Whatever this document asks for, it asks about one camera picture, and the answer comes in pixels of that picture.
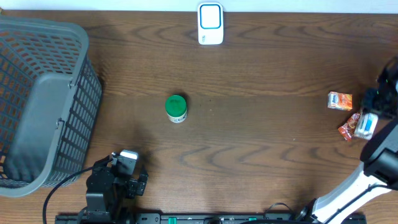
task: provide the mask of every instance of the green lid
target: green lid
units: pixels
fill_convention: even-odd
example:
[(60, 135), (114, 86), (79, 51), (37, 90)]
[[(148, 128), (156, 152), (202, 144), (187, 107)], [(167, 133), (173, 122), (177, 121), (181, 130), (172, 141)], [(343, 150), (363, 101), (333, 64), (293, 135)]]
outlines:
[(166, 112), (168, 115), (178, 118), (187, 111), (187, 102), (182, 96), (173, 95), (166, 101)]

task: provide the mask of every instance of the green tape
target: green tape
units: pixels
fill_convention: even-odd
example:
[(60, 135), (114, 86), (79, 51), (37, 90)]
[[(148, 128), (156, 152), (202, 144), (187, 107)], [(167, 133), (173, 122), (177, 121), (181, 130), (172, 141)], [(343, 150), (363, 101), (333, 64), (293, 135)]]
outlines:
[(169, 218), (169, 224), (177, 224), (177, 218)]

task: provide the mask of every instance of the gray plastic basket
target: gray plastic basket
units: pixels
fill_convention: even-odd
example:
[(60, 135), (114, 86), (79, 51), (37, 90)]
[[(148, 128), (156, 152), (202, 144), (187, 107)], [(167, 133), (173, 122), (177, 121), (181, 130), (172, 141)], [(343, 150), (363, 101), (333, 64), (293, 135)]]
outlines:
[(78, 25), (0, 16), (0, 195), (82, 169), (102, 94), (87, 50)]

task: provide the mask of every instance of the white background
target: white background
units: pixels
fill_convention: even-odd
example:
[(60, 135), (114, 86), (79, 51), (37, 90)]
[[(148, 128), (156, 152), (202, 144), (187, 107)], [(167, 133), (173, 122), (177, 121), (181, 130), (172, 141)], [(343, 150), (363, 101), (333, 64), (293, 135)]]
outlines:
[[(0, 0), (3, 9), (196, 11), (196, 0)], [(227, 12), (398, 13), (398, 0), (219, 0)]]

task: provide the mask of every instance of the wooden tabletop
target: wooden tabletop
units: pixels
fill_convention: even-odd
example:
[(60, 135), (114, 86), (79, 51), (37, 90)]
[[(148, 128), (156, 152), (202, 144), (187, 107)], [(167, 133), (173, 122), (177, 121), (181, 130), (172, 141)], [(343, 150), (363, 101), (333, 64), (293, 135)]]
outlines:
[[(225, 13), (224, 42), (197, 41), (195, 12), (5, 11), (74, 22), (104, 96), (86, 167), (121, 149), (149, 173), (140, 208), (163, 212), (299, 211), (354, 171), (366, 141), (337, 131), (353, 111), (326, 107), (329, 91), (361, 95), (397, 53), (398, 16)], [(188, 99), (171, 123), (164, 103)], [(86, 206), (85, 181), (59, 189), (48, 220)], [(50, 189), (0, 198), (1, 223), (42, 223)], [(367, 203), (368, 223), (396, 223), (398, 193)]]

